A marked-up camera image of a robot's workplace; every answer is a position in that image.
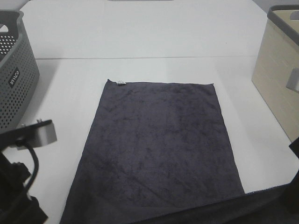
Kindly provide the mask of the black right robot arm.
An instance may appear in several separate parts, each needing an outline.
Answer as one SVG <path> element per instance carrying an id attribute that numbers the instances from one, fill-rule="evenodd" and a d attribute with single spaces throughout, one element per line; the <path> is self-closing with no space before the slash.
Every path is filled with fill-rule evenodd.
<path id="1" fill-rule="evenodd" d="M 299 138 L 297 138 L 294 142 L 289 145 L 289 148 L 292 152 L 299 158 Z"/>

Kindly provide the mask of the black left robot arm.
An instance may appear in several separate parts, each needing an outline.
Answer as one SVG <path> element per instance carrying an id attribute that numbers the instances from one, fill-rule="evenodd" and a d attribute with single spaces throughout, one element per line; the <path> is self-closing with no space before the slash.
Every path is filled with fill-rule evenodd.
<path id="1" fill-rule="evenodd" d="M 28 195 L 24 182 L 30 177 L 23 163 L 11 163 L 0 154 L 0 222 L 2 224 L 43 224 L 48 216 L 38 200 Z"/>

